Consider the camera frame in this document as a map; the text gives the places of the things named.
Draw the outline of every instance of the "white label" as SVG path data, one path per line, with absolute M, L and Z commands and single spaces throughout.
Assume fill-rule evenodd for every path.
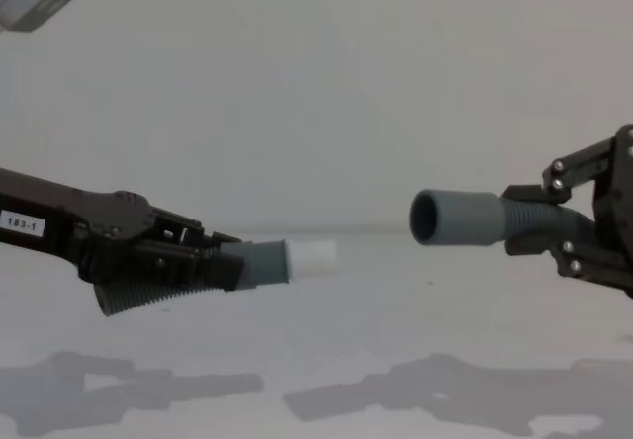
M 0 228 L 10 229 L 22 234 L 29 234 L 42 238 L 44 236 L 45 219 L 37 219 L 28 215 L 16 214 L 3 210 L 0 213 Z

